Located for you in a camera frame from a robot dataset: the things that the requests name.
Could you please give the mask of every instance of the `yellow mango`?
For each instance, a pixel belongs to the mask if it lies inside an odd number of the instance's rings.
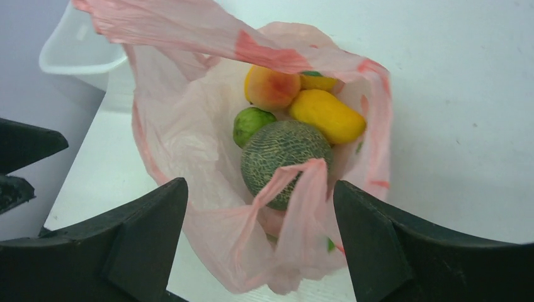
[[[354,142],[367,125],[356,110],[320,89],[300,91],[289,107],[289,114],[316,127],[334,145]]]

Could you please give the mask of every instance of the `lime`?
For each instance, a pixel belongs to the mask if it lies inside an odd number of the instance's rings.
[[[243,148],[258,130],[275,121],[276,117],[272,113],[256,107],[241,110],[234,119],[234,142],[239,148]]]

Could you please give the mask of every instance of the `produce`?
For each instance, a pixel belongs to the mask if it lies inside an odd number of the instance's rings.
[[[239,148],[243,148],[261,127],[275,121],[276,117],[272,113],[259,108],[248,107],[241,110],[234,119],[234,142]]]
[[[337,79],[332,77],[323,77],[320,74],[315,75],[300,75],[300,87],[302,90],[320,89],[324,91],[331,91],[338,83]]]
[[[354,142],[366,128],[362,115],[320,89],[301,91],[290,106],[289,114],[297,121],[316,127],[334,145]]]
[[[324,136],[313,126],[300,121],[276,121],[258,130],[243,148],[241,174],[248,190],[255,196],[271,180],[277,168],[303,164],[313,158],[324,159],[331,168],[332,149]],[[287,210],[297,179],[267,206]]]
[[[298,74],[284,74],[262,66],[252,66],[245,78],[245,98],[265,111],[287,108],[300,90]]]

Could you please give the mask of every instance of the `plastic bag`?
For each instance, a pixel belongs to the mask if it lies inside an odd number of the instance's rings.
[[[286,294],[303,278],[318,280],[346,265],[328,186],[336,179],[327,182],[325,162],[280,168],[253,198],[241,178],[232,122],[248,106],[243,81],[250,64],[338,78],[345,83],[338,98],[368,126],[357,142],[334,148],[334,174],[384,200],[392,122],[387,70],[339,49],[313,26],[275,22],[254,30],[211,0],[72,2],[92,15],[98,33],[123,44],[136,81],[133,134],[147,171],[160,185],[187,180],[183,231],[229,291],[268,284]],[[263,207],[299,171],[287,212]],[[266,233],[278,235],[278,243]],[[338,249],[328,251],[328,238]]]

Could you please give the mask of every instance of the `cantaloupe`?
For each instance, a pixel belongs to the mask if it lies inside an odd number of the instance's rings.
[[[276,121],[256,132],[243,147],[241,174],[248,190],[255,196],[271,180],[276,169],[303,164],[309,159],[324,159],[328,168],[333,161],[332,148],[321,132],[301,121]],[[285,211],[298,177],[267,206]]]

